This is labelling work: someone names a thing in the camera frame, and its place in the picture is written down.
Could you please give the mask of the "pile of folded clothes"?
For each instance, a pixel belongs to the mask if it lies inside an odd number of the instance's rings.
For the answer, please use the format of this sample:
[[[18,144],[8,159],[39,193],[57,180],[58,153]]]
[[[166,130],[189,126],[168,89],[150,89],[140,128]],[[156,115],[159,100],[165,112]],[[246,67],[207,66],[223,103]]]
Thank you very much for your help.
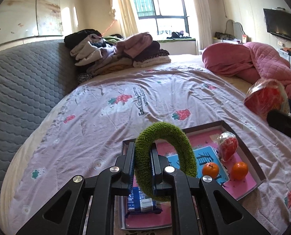
[[[94,29],[85,29],[66,36],[64,43],[74,59],[80,84],[99,75],[171,62],[169,52],[148,32],[123,39],[103,37]]]

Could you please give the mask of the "orange mandarin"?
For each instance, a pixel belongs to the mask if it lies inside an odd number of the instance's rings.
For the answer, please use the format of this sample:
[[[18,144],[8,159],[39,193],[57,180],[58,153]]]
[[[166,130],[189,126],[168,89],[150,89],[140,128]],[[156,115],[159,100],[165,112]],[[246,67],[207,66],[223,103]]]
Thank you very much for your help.
[[[202,168],[203,176],[210,176],[212,179],[216,179],[219,174],[219,166],[214,162],[206,163]]]
[[[234,180],[243,180],[248,174],[248,166],[245,162],[237,162],[233,165],[230,176]]]

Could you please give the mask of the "shallow grey cardboard box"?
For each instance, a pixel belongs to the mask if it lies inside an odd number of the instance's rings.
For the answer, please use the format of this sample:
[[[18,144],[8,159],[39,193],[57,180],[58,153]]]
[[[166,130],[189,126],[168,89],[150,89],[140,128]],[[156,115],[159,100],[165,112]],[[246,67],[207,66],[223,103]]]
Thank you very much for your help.
[[[141,190],[153,200],[170,201],[170,197],[157,197],[152,190],[152,168],[150,150],[155,144],[157,152],[168,159],[170,166],[197,178],[197,166],[193,149],[185,133],[177,126],[159,122],[146,128],[134,143],[134,179]]]

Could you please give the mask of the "beige left curtain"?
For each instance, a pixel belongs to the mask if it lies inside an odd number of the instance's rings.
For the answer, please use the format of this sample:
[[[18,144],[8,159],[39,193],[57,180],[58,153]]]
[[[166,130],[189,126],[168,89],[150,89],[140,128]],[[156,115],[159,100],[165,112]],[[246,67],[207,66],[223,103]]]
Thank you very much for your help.
[[[109,13],[119,21],[122,35],[126,38],[137,34],[138,17],[133,0],[109,0],[109,4]]]

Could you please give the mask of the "black framed window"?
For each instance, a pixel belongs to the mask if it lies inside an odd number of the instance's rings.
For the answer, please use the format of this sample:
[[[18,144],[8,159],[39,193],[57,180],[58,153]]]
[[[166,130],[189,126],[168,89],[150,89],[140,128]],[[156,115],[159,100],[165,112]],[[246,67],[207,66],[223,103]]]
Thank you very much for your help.
[[[133,0],[140,32],[170,38],[173,32],[189,33],[185,0]]]

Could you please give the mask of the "orange mandarin in box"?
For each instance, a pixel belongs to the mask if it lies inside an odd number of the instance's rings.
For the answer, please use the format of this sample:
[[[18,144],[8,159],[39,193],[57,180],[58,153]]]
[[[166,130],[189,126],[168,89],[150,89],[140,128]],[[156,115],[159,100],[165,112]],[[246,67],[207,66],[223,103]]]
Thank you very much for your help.
[[[234,180],[243,180],[248,174],[248,166],[245,162],[237,162],[233,165],[230,176]]]

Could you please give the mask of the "grey quilted headboard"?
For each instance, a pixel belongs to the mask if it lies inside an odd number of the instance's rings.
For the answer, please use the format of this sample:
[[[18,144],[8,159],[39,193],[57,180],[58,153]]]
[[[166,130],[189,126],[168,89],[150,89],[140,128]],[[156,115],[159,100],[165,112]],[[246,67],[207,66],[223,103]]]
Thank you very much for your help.
[[[15,153],[76,87],[76,67],[61,39],[0,51],[0,192]]]

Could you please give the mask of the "pink strawberry bed sheet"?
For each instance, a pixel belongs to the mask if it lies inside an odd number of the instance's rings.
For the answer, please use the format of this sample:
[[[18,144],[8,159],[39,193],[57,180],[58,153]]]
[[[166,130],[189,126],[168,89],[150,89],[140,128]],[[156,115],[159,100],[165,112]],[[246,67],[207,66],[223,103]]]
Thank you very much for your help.
[[[242,92],[194,66],[98,76],[62,99],[15,154],[3,181],[0,227],[15,234],[73,176],[114,165],[122,143],[158,121],[225,121],[266,176],[242,205],[271,234],[291,223],[291,139],[244,106]]]

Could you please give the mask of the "white right curtain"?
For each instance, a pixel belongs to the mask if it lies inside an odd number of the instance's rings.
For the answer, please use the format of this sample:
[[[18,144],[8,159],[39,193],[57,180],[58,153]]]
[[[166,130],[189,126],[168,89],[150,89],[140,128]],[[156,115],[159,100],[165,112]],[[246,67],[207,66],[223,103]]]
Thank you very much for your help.
[[[212,44],[211,13],[208,0],[193,0],[199,29],[199,48],[203,50]]]

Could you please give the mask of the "pink quilted duvet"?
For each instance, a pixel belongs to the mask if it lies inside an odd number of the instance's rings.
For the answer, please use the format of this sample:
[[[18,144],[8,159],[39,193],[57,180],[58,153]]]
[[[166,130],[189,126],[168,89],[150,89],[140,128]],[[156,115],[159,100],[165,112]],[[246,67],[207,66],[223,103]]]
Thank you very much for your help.
[[[215,43],[204,50],[202,60],[206,69],[220,76],[236,76],[251,84],[259,79],[277,80],[291,99],[290,63],[270,45]]]

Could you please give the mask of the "black flat television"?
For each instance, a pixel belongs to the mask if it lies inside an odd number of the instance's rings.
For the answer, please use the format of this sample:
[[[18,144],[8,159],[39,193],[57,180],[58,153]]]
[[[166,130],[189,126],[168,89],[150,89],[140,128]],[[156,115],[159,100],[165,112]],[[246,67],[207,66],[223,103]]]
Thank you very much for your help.
[[[267,32],[291,41],[291,14],[282,10],[263,9]]]

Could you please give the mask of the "blue snack packet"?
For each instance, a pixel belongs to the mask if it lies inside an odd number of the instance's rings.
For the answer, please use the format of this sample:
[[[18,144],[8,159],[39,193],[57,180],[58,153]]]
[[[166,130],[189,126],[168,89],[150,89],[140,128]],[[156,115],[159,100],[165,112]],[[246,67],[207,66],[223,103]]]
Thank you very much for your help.
[[[152,198],[146,196],[139,187],[133,187],[127,198],[127,211],[125,218],[130,215],[139,214],[160,214],[162,209],[157,207],[157,203]]]

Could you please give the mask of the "blossom wall painting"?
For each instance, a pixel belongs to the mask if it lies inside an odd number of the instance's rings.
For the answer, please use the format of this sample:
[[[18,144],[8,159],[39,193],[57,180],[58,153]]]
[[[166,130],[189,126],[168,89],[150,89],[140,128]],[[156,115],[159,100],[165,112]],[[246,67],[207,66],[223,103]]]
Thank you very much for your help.
[[[3,0],[0,4],[0,45],[62,34],[60,0]]]

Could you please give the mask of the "blue red foil egg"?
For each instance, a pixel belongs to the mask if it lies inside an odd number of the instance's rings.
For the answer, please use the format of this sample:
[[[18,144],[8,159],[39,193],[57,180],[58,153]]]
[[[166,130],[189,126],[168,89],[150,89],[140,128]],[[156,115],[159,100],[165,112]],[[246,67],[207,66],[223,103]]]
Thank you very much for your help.
[[[288,96],[284,86],[274,79],[259,79],[245,96],[244,105],[251,112],[266,120],[272,110],[290,113]]]

